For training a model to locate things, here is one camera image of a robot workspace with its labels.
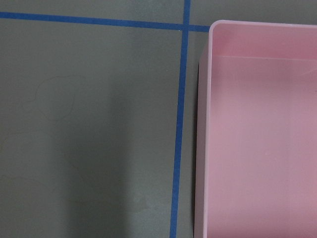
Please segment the pink plastic tray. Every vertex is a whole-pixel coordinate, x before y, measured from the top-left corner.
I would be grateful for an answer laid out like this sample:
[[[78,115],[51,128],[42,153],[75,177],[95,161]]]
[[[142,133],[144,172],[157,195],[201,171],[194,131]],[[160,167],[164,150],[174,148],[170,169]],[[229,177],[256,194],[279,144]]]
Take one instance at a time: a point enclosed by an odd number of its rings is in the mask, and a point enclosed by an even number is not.
[[[317,28],[219,20],[199,62],[194,236],[317,235]]]

